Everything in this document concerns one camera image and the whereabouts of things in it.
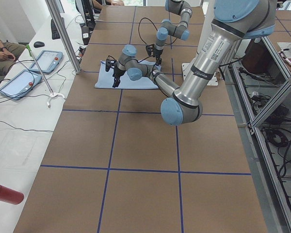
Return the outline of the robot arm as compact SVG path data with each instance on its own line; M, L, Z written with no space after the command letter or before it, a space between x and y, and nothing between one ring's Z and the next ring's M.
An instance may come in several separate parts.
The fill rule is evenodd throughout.
M136 48L126 45L118 60L106 60L106 69L113 69L113 86L119 86L124 74L133 81L148 77L166 95L161 115L167 124L194 122L202 115L199 97L233 43L270 35L275 28L276 6L275 0L217 0L211 8L211 32L182 85L168 79L156 66L138 62Z
M185 0L166 0L165 9L170 13L180 16L180 21L178 25L175 25L169 19L164 19L161 22L161 26L157 29L152 54L156 59L156 65L160 65L162 62L161 55L168 36L186 41L190 35L188 27L193 14L190 4Z

